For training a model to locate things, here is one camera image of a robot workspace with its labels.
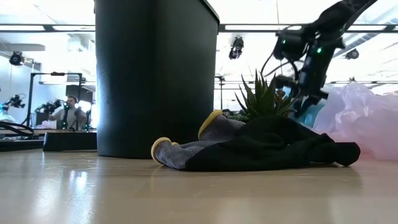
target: person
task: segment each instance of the person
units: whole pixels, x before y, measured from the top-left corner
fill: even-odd
[[[77,98],[74,96],[68,96],[66,104],[69,106],[67,122],[68,129],[76,129],[76,122],[78,123],[78,130],[82,130],[86,122],[86,113],[84,113],[81,108],[76,108]],[[58,110],[54,115],[49,115],[50,121],[61,121],[63,115],[65,114],[65,109]]]

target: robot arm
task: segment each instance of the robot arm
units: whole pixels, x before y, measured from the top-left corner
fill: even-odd
[[[294,61],[305,54],[301,71],[295,78],[277,77],[277,86],[289,86],[300,96],[308,96],[317,104],[328,94],[321,91],[326,71],[337,48],[345,48],[341,36],[368,7],[377,0],[342,0],[323,11],[320,17],[300,30],[282,30],[274,49],[274,57]]]

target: succulent plant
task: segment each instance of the succulent plant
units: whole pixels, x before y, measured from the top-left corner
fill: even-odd
[[[268,85],[267,81],[264,80],[262,75],[260,75],[259,78],[256,71],[254,93],[244,81],[243,76],[242,81],[244,89],[246,90],[246,95],[243,93],[241,87],[239,87],[239,89],[241,90],[244,104],[235,93],[236,99],[242,107],[242,110],[239,112],[239,115],[230,117],[231,119],[247,122],[250,119],[260,116],[281,115],[288,117],[290,113],[295,112],[295,110],[290,108],[295,99],[293,99],[291,96],[286,96],[285,92],[282,90],[276,90],[275,76]]]

